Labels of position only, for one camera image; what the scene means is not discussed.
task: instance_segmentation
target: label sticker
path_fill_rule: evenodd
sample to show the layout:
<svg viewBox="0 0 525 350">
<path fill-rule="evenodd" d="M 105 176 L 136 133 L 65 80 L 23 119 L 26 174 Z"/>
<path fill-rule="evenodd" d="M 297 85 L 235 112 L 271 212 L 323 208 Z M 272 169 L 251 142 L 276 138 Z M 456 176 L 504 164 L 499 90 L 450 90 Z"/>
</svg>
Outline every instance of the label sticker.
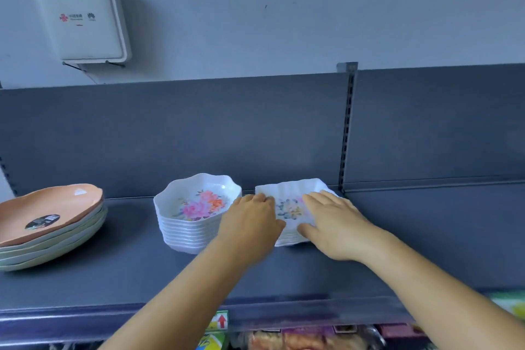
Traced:
<svg viewBox="0 0 525 350">
<path fill-rule="evenodd" d="M 26 230 L 36 230 L 37 228 L 47 227 L 60 219 L 60 214 L 48 214 L 47 216 L 39 217 L 30 221 L 26 225 Z"/>
<path fill-rule="evenodd" d="M 206 328 L 206 332 L 226 331 L 228 329 L 228 311 L 217 311 L 212 321 Z"/>
</svg>

